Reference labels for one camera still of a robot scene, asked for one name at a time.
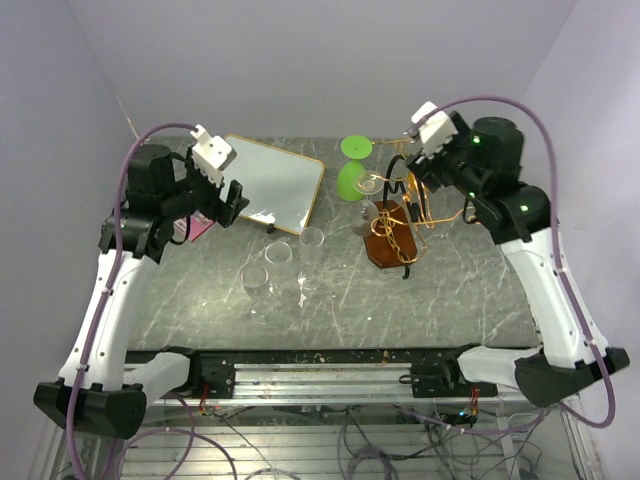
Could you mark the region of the green plastic wine glass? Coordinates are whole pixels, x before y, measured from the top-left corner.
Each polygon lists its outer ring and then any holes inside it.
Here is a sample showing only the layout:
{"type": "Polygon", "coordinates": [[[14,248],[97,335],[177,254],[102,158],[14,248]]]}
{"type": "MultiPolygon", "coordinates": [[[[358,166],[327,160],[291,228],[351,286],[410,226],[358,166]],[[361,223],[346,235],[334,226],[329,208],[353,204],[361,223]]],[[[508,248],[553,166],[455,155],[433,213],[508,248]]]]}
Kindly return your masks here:
{"type": "Polygon", "coordinates": [[[336,192],[342,200],[356,202],[364,198],[355,185],[358,178],[366,171],[362,160],[371,155],[373,144],[365,136],[350,135],[342,140],[340,148],[347,161],[338,173],[336,192]]]}

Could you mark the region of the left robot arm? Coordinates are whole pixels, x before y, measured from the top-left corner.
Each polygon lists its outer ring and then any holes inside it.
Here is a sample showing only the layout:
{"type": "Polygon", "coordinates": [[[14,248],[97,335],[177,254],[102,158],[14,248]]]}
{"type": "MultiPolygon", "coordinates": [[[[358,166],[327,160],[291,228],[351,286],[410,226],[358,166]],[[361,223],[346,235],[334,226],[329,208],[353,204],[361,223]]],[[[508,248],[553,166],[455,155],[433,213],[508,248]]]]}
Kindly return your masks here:
{"type": "Polygon", "coordinates": [[[223,179],[235,157],[214,137],[185,155],[146,144],[130,160],[123,200],[101,226],[96,283],[78,338],[57,380],[39,383],[34,394],[58,426],[130,439],[167,393],[201,392],[205,375],[194,349],[164,347],[131,371],[125,359],[141,289],[171,243],[175,221],[201,213],[228,227],[248,205],[241,184],[223,179]]]}

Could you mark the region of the clear wine glass front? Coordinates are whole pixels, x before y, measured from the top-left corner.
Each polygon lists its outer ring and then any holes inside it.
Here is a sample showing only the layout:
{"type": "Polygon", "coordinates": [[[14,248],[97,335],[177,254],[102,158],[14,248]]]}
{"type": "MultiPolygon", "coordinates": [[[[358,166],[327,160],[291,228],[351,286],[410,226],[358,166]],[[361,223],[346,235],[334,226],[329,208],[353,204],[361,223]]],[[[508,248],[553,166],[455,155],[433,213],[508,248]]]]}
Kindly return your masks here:
{"type": "Polygon", "coordinates": [[[243,288],[252,300],[250,316],[258,324],[266,325],[275,320],[277,305],[270,299],[270,277],[261,265],[247,265],[241,273],[243,288]]]}

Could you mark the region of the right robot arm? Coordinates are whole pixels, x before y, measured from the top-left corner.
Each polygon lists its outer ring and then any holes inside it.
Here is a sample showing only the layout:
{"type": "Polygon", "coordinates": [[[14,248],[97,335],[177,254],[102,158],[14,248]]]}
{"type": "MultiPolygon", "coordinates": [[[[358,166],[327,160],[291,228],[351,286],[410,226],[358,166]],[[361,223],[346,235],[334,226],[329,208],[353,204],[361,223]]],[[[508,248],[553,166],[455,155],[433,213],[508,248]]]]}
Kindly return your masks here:
{"type": "Polygon", "coordinates": [[[529,350],[468,347],[440,373],[450,394],[465,394],[476,382],[517,388],[537,407],[559,403],[629,366],[627,352],[601,335],[567,273],[551,228],[551,202],[539,187],[520,178],[524,135],[510,120],[483,117],[472,125],[453,112],[412,120],[410,136],[422,143],[408,169],[430,191],[454,187],[475,209],[513,267],[524,289],[540,346],[529,350]]]}

